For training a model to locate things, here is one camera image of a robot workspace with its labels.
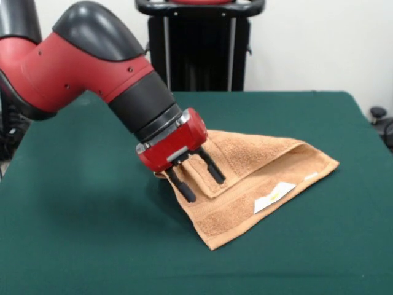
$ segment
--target black metal frame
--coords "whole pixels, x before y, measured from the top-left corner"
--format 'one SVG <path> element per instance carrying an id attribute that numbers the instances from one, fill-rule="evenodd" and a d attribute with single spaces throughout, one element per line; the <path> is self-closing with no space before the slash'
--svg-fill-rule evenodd
<path id="1" fill-rule="evenodd" d="M 172 91 L 243 91 L 250 23 L 265 0 L 189 5 L 136 0 L 149 18 L 150 58 Z"/>

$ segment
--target green table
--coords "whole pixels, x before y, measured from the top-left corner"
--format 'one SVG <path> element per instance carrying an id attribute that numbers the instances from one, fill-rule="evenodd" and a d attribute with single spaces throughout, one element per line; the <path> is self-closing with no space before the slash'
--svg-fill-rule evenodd
<path id="1" fill-rule="evenodd" d="M 332 175 L 216 251 L 84 94 L 0 184 L 0 294 L 390 294 L 393 159 L 343 92 L 176 93 L 208 128 L 305 140 Z"/>

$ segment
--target folded towel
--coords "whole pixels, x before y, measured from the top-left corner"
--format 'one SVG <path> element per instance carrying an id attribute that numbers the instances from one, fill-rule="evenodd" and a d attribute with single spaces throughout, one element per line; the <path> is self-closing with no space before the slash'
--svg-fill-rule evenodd
<path id="1" fill-rule="evenodd" d="M 211 249 L 248 231 L 339 163 L 300 140 L 209 130 L 203 145 L 226 176 L 217 184 L 198 155 L 175 167 L 196 195 L 188 203 L 171 183 L 177 201 Z M 157 174 L 169 180 L 166 173 Z"/>

